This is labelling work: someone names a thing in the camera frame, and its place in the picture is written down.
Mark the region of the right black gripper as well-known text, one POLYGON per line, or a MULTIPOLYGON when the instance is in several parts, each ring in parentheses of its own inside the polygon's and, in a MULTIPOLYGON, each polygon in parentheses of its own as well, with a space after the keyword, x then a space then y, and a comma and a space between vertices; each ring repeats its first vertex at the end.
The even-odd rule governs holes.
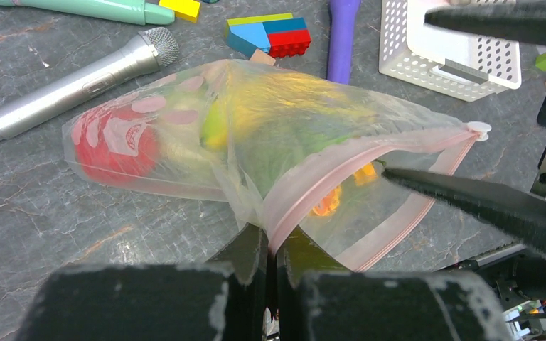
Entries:
MULTIPOLYGON (((426 12, 424 22, 452 31, 546 46, 546 1, 432 9, 426 12)), ((546 128, 546 96, 537 123, 546 128)), ((423 170, 386 168, 382 176, 493 225, 546 260, 546 147, 531 187, 536 195, 499 183, 423 170)))

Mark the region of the clear polka dot zip bag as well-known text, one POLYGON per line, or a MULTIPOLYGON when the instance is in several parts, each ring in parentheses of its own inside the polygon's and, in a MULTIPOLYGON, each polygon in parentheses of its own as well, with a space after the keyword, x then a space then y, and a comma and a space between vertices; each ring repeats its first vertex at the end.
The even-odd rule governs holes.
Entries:
POLYGON ((370 269, 433 200, 386 168, 451 175, 491 127, 351 85, 248 60, 218 60, 112 99, 63 127, 85 180, 227 202, 276 253, 302 229, 343 266, 370 269))

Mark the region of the short green toy gourd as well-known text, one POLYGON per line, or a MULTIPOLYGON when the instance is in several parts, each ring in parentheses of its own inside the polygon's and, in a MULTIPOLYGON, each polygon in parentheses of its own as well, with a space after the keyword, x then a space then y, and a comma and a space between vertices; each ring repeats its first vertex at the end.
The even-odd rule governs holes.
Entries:
POLYGON ((221 151, 236 138, 235 112, 232 102, 214 101, 208 110, 200 132, 201 146, 209 151, 221 151))

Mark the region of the yellow toy banana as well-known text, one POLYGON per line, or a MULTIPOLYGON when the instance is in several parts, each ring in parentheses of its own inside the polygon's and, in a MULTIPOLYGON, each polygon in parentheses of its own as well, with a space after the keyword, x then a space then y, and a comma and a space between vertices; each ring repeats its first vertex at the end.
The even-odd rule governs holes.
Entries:
POLYGON ((217 99, 212 114, 226 116, 237 136, 274 124, 325 118, 357 119, 377 114, 371 92, 302 73, 269 73, 233 84, 217 99))

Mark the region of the red toy apple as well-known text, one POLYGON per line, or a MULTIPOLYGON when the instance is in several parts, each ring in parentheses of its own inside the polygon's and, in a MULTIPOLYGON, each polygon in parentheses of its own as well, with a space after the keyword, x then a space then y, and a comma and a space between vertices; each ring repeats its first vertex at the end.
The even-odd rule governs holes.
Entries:
POLYGON ((84 174, 106 185, 144 177, 159 159, 155 130, 129 105, 102 113, 91 109, 76 121, 70 137, 84 174))

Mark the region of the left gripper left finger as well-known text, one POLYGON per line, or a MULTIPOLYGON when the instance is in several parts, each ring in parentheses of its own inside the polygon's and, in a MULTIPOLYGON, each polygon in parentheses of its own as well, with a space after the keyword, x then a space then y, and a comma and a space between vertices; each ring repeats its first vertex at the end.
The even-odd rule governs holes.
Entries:
POLYGON ((263 340, 267 236, 247 225, 204 263, 52 273, 17 340, 263 340))

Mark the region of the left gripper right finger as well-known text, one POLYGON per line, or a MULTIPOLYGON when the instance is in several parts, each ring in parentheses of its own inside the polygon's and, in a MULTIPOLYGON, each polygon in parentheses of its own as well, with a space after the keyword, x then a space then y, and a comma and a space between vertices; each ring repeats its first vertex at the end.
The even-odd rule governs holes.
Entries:
POLYGON ((469 271, 348 270, 301 229, 275 254, 283 340, 510 340, 498 299, 469 271))

